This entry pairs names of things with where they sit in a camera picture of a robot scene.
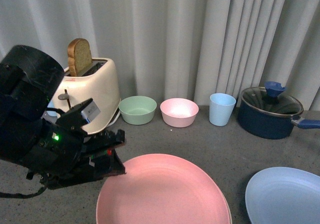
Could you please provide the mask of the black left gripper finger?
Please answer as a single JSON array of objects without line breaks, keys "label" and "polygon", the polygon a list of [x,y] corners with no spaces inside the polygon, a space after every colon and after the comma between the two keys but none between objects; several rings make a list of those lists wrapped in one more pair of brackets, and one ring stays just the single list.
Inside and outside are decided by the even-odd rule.
[{"label": "black left gripper finger", "polygon": [[107,177],[124,175],[126,173],[126,168],[118,157],[116,150],[107,151],[107,160],[108,160],[108,171]]}]

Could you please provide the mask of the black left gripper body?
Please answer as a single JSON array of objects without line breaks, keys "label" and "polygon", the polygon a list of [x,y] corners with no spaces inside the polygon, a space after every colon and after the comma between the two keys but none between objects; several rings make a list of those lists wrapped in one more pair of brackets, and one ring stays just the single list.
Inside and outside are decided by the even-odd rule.
[{"label": "black left gripper body", "polygon": [[26,178],[42,175],[41,183],[58,189],[107,177],[108,150],[125,144],[125,132],[103,130],[95,135],[64,129],[44,119],[26,124],[30,150]]}]

